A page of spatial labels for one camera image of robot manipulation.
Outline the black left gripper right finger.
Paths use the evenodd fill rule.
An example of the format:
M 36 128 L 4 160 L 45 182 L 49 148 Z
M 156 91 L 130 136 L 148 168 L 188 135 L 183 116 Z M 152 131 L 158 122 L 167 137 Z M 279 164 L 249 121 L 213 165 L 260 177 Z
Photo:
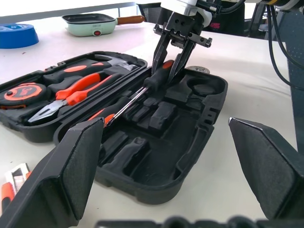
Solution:
M 267 219 L 303 219 L 304 155 L 275 129 L 231 117 L 242 172 Z

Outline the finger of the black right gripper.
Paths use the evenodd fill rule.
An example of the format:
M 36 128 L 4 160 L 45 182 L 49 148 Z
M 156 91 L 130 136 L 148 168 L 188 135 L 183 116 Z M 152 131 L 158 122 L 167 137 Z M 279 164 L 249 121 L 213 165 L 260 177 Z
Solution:
M 152 73 L 155 73 L 156 70 L 163 65 L 167 56 L 167 47 L 170 40 L 170 35 L 166 32 L 163 32 L 153 55 Z
M 195 46 L 196 46 L 196 43 L 194 41 L 191 41 L 191 40 L 186 41 L 186 44 L 185 44 L 182 52 L 177 55 L 173 65 L 172 65 L 172 68 L 171 68 L 171 71 L 170 71 L 170 74 L 168 77 L 169 79 L 173 79 L 185 67 Z

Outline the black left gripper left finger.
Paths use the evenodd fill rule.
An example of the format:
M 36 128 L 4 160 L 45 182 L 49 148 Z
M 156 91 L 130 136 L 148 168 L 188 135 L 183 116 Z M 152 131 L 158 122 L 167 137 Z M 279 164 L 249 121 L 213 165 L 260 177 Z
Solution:
M 2 228 L 69 228 L 84 215 L 97 168 L 103 118 L 78 123 L 34 168 L 0 217 Z

